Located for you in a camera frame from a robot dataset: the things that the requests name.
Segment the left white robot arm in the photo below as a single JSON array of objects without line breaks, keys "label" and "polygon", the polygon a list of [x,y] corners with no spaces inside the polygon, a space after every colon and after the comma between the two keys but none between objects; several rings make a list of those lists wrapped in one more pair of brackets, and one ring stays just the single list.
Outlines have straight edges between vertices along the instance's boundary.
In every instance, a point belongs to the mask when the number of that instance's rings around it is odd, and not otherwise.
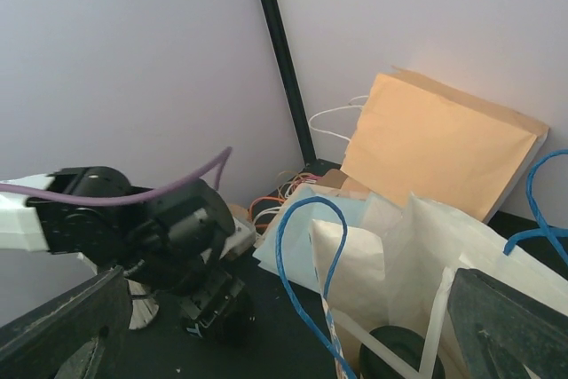
[{"label": "left white robot arm", "polygon": [[130,288],[130,328],[156,318],[160,294],[180,303],[183,329],[226,342],[254,319],[244,283],[222,266],[240,232],[217,184],[230,150],[160,188],[119,170],[65,168],[1,184],[3,249],[78,254],[97,272],[120,267]]}]

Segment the black cup lid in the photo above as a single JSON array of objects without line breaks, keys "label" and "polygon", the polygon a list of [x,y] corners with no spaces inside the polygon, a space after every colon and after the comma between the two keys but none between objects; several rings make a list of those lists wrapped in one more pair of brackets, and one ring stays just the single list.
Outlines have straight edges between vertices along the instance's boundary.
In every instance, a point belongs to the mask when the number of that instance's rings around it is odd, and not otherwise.
[{"label": "black cup lid", "polygon": [[[382,326],[370,331],[370,335],[384,344],[416,371],[422,360],[422,350],[425,343],[423,337],[416,332],[398,326]],[[359,348],[360,378],[388,379],[402,378],[386,362],[371,352],[364,344]]]}]

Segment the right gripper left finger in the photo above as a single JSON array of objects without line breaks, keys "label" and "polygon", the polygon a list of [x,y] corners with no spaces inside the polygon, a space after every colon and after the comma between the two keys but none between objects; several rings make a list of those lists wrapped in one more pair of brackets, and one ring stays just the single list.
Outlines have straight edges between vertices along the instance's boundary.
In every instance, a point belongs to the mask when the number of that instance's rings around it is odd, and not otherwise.
[{"label": "right gripper left finger", "polygon": [[1,327],[3,378],[116,378],[132,302],[111,268]]}]

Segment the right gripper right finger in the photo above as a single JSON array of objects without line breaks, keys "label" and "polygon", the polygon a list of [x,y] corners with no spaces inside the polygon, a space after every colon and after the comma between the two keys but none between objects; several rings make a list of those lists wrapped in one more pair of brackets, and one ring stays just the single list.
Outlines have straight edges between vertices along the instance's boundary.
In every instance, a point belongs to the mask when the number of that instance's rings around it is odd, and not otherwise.
[{"label": "right gripper right finger", "polygon": [[447,309],[472,378],[565,378],[567,316],[476,269],[458,269]]}]

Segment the blue checkered paper bag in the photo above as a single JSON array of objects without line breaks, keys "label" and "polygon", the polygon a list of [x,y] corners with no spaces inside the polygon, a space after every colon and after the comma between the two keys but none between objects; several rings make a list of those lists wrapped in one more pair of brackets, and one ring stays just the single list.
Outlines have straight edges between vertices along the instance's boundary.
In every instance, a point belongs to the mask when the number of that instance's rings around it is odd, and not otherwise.
[{"label": "blue checkered paper bag", "polygon": [[313,220],[314,265],[324,281],[336,253],[327,304],[370,331],[391,324],[427,333],[446,268],[475,268],[561,312],[567,281],[521,248],[510,255],[489,226],[442,203],[410,197],[398,223],[383,235]]}]

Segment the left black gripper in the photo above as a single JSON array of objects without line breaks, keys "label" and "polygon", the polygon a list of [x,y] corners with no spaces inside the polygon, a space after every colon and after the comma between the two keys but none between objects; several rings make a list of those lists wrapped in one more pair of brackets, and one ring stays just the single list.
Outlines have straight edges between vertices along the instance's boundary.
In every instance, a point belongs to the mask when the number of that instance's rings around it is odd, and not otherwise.
[{"label": "left black gripper", "polygon": [[214,270],[195,291],[180,299],[180,322],[183,319],[205,321],[212,313],[222,312],[231,299],[244,293],[248,291],[242,280],[224,270]]}]

